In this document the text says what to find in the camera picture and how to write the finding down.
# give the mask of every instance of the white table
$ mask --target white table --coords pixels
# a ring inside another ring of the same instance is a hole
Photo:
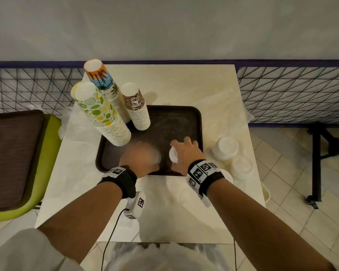
[[[147,104],[189,105],[202,114],[203,148],[209,152],[220,137],[232,135],[239,152],[254,168],[253,179],[234,183],[265,206],[261,182],[245,118],[240,89],[233,65],[106,65],[116,83],[136,82]],[[95,167],[100,133],[75,106],[45,193],[35,227],[82,195],[100,180]],[[228,167],[215,161],[221,168]],[[147,201],[139,220],[122,216],[113,242],[179,242],[233,244],[233,238],[216,210],[206,208],[184,177],[146,176],[136,184]],[[122,200],[98,241],[107,241],[120,211]]]

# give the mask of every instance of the white wall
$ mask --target white wall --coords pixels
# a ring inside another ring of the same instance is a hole
[[[0,0],[0,60],[339,59],[339,0]]]

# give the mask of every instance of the green chair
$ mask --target green chair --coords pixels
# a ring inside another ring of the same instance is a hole
[[[44,197],[61,144],[60,126],[59,118],[45,114],[23,197],[16,208],[0,212],[0,221],[24,215]]]

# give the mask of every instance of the white device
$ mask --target white device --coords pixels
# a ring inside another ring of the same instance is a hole
[[[139,218],[146,201],[145,193],[137,191],[136,196],[133,199],[127,198],[127,201],[126,208],[129,210],[124,210],[124,215],[131,220]]]

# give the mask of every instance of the brown tray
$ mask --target brown tray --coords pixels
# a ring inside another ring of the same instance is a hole
[[[168,155],[174,139],[182,142],[185,136],[192,141],[199,143],[203,151],[201,113],[195,107],[174,106],[174,105],[148,105],[148,113],[151,125],[144,131],[137,130],[132,121],[127,123],[131,131],[131,141],[144,141],[154,145],[161,153],[159,170],[151,175],[178,176],[171,170],[171,160]],[[107,172],[109,169],[118,166],[119,158],[128,145],[114,146],[102,136],[98,148],[95,164],[99,171]]]
[[[23,196],[43,120],[41,110],[0,114],[0,211]]]

